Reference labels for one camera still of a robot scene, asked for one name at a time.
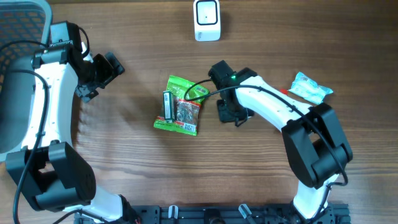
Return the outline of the green snack bag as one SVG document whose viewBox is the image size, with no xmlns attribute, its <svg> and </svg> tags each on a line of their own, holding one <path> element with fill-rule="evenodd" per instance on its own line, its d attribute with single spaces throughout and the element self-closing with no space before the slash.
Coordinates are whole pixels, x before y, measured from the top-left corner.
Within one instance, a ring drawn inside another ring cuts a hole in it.
<svg viewBox="0 0 398 224">
<path fill-rule="evenodd" d="M 189 134 L 192 136 L 197 135 L 198 115 L 203 99 L 196 101 L 187 101 L 184 99 L 186 91 L 191 86 L 193 88 L 187 93 L 188 99 L 198 98 L 209 93 L 209 90 L 207 90 L 205 87 L 201 85 L 195 85 L 194 82 L 174 75 L 169 76 L 167 87 L 163 94 L 170 92 L 172 95 L 175 117 L 173 121 L 166 121 L 164 105 L 162 105 L 161 113 L 154 121 L 155 128 Z"/>
</svg>

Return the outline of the green white small box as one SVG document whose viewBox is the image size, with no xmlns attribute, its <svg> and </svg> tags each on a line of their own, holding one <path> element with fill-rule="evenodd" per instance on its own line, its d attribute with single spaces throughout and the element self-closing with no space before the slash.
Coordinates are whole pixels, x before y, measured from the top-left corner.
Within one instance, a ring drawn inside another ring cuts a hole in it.
<svg viewBox="0 0 398 224">
<path fill-rule="evenodd" d="M 173 123 L 175 121 L 174 95 L 171 91 L 164 91 L 162 94 L 164 103 L 164 119 L 168 123 Z"/>
</svg>

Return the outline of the red snack bar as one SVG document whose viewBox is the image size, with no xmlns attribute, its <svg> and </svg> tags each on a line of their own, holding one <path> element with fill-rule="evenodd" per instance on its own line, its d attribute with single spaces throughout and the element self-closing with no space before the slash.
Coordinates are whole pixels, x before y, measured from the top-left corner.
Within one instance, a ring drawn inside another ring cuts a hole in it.
<svg viewBox="0 0 398 224">
<path fill-rule="evenodd" d="M 285 95 L 288 95 L 288 91 L 285 90 L 285 89 L 280 89 L 279 91 L 280 91 L 281 93 L 285 94 Z"/>
</svg>

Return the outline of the teal tissue pack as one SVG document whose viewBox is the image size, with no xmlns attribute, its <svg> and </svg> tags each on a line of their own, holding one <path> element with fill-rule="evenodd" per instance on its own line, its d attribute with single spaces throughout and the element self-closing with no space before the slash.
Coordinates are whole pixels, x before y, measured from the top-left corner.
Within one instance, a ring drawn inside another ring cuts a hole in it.
<svg viewBox="0 0 398 224">
<path fill-rule="evenodd" d="M 302 97 L 313 104 L 319 105 L 327 95 L 333 93 L 331 88 L 321 86 L 304 73 L 298 72 L 295 80 L 289 89 L 289 92 Z"/>
</svg>

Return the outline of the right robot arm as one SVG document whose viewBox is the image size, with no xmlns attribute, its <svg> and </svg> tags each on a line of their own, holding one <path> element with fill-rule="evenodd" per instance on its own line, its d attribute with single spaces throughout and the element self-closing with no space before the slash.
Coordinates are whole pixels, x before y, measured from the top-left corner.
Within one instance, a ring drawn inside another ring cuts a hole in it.
<svg viewBox="0 0 398 224">
<path fill-rule="evenodd" d="M 289 166 L 298 178 L 294 215 L 304 223 L 323 218 L 331 188 L 339 184 L 338 176 L 347 179 L 345 167 L 353 159 L 332 107 L 291 99 L 250 68 L 235 72 L 224 60 L 214 64 L 208 76 L 220 93 L 221 122 L 240 126 L 258 114 L 281 132 Z"/>
</svg>

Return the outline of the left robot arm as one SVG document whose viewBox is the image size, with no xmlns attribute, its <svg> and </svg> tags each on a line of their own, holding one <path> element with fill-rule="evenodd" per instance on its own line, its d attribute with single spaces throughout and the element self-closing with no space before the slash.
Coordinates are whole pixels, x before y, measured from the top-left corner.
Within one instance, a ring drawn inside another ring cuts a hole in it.
<svg viewBox="0 0 398 224">
<path fill-rule="evenodd" d="M 112 53 L 91 56 L 89 42 L 81 40 L 85 31 L 74 23 L 49 30 L 49 45 L 11 63 L 1 93 L 1 146 L 17 186 L 14 198 L 81 222 L 139 223 L 125 197 L 97 185 L 71 137 L 74 97 L 90 101 L 124 67 Z"/>
</svg>

